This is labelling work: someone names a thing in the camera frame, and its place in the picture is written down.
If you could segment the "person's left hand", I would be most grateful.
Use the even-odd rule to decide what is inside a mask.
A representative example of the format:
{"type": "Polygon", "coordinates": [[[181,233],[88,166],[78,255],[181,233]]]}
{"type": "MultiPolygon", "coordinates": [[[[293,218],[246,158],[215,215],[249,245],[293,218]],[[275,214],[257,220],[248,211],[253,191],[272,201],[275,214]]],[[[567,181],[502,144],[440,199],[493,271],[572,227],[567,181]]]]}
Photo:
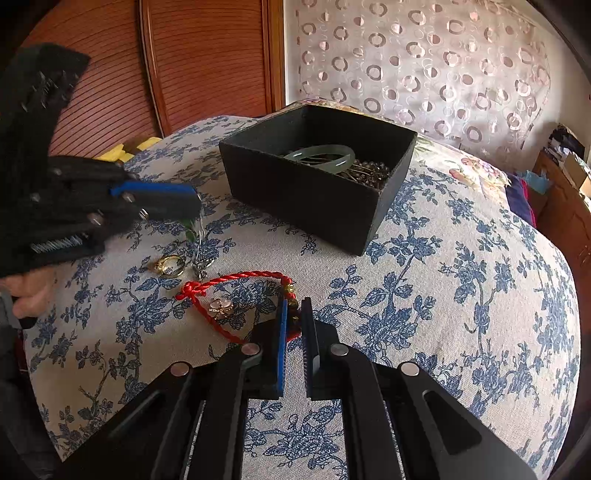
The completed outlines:
{"type": "Polygon", "coordinates": [[[1,286],[16,300],[13,314],[18,319],[39,317],[51,306],[56,286],[56,271],[45,267],[26,274],[1,279],[1,286]]]}

